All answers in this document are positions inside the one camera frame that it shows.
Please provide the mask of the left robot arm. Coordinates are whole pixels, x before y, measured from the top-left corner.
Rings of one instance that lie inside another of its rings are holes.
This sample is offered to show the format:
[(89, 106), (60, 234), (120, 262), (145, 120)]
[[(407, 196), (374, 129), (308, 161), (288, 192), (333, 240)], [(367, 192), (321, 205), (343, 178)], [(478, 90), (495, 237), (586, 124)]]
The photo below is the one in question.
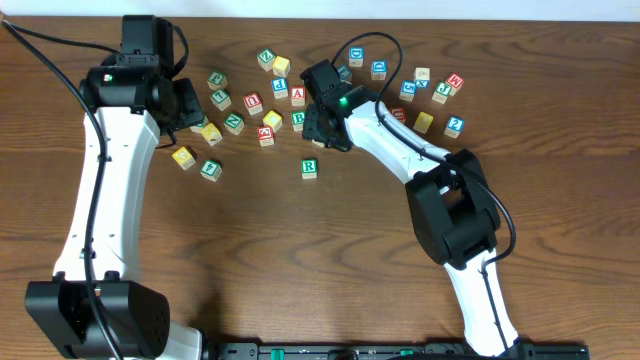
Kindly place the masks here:
[(85, 157), (63, 251), (48, 281), (32, 281), (28, 314), (67, 359), (204, 359), (203, 334), (175, 323), (167, 298), (141, 284), (144, 189), (163, 135), (204, 115), (181, 30), (153, 15), (127, 15), (118, 51), (73, 88), (85, 112)]

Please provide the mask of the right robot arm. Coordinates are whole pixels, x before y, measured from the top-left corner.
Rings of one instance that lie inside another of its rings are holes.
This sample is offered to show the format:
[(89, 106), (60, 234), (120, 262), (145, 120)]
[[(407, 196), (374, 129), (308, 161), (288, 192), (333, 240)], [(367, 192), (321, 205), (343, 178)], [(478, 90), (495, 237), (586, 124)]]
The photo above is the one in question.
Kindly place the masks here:
[(300, 79), (312, 98), (303, 138), (342, 152), (361, 148), (404, 184), (415, 236), (451, 279), (467, 344), (481, 356), (506, 354), (518, 333), (496, 268), (510, 252), (497, 250), (496, 233), (513, 221), (477, 157), (430, 144), (392, 115), (380, 94), (342, 79), (329, 60)]

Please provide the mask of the green R block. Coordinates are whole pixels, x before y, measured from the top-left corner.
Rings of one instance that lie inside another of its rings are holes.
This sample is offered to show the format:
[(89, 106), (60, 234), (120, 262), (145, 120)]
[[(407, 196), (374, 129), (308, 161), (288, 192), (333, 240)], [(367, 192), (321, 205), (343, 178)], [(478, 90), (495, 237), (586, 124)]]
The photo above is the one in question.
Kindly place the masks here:
[(314, 158), (301, 161), (301, 176), (303, 179), (314, 179), (318, 176), (318, 162)]

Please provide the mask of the green B block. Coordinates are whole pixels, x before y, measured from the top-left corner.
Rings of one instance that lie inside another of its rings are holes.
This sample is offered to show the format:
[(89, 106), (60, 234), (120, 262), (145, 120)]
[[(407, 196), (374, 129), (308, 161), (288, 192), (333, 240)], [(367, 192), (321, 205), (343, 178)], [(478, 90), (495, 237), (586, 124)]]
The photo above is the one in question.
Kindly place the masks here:
[(291, 113), (291, 119), (292, 119), (293, 130), (295, 132), (302, 132), (304, 129), (304, 123), (305, 123), (305, 111), (304, 110), (293, 111)]

